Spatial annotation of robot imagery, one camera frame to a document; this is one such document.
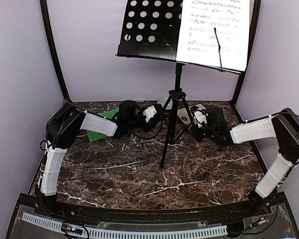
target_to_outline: sheet music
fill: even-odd
[[[176,60],[245,71],[250,0],[183,0]]]

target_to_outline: marble tabletop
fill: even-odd
[[[227,102],[202,104],[221,107],[229,125],[238,123]],[[77,105],[101,113],[117,108],[119,103]],[[179,120],[177,130],[183,127]],[[148,137],[155,130],[135,132]],[[206,139],[199,143],[190,132],[168,148],[165,167],[159,169],[165,134],[164,125],[159,136],[151,140],[131,135],[89,143],[87,132],[81,131],[62,163],[58,201],[134,210],[208,207],[247,200],[263,177],[249,143],[220,147]]]

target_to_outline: green paper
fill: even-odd
[[[112,111],[108,111],[108,112],[104,112],[104,113],[100,113],[99,115],[104,116],[106,118],[112,119],[112,117],[119,111],[119,108],[114,109]],[[105,136],[104,134],[101,133],[96,133],[96,132],[91,132],[91,131],[87,131],[88,132],[88,137],[89,137],[89,141],[94,142],[97,140],[100,140],[102,138],[106,138],[107,136]]]

